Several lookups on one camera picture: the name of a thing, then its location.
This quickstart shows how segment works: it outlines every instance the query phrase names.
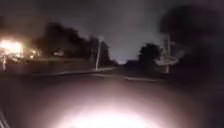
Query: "road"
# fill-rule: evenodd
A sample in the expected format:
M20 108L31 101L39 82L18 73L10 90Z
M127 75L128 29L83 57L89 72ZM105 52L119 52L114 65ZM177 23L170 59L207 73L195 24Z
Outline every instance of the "road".
M202 107L161 81L88 75L2 76L1 108L12 128L75 127L80 115L116 111L141 116L148 126L197 128Z

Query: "car headlight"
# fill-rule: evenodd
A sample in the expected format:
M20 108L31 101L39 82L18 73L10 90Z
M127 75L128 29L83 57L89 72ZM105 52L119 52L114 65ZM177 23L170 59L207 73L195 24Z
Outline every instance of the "car headlight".
M116 112L92 113L64 120L57 128L159 128L133 114Z

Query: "utility pole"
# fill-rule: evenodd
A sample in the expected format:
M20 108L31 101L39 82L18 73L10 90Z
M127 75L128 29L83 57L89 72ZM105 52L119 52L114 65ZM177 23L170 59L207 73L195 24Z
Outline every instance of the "utility pole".
M170 73L170 56L171 56L171 44L169 37L165 40L165 61L166 61L166 73Z
M6 71L6 64L7 64L7 56L5 53L3 53L3 59L2 59L2 70Z
M99 43L98 43L97 58L96 58L96 70L98 70L98 68L99 68L102 43L103 43L103 38L100 37L99 38Z

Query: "night sky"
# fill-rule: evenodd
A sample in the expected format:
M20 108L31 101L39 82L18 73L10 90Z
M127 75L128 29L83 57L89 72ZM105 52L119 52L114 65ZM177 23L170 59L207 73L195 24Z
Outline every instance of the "night sky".
M0 0L9 30L28 36L42 33L47 21L73 27L82 36L103 36L112 59L125 62L145 42L161 44L162 15L173 6L203 4L222 12L220 0Z

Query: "tree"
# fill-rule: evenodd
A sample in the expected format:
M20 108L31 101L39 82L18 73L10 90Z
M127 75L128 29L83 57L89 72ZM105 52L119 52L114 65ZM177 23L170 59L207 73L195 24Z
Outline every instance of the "tree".
M65 28L59 23L47 24L43 37L35 42L45 55L63 51L68 57L88 58L86 40L81 38L74 29Z
M202 6L183 5L172 8L160 21L160 32L169 35L171 41L185 46L201 43L207 35L219 32L217 13Z
M155 60L160 56L160 49L157 45L147 43L140 50L138 56L139 66L142 69L149 69L155 64Z
M204 79L206 74L210 74L213 42L205 43L205 38L217 35L220 32L219 26L218 14L198 5L174 7L162 17L160 32L175 42L179 48L177 50L185 52L173 67L178 77L176 80L195 82L199 77Z

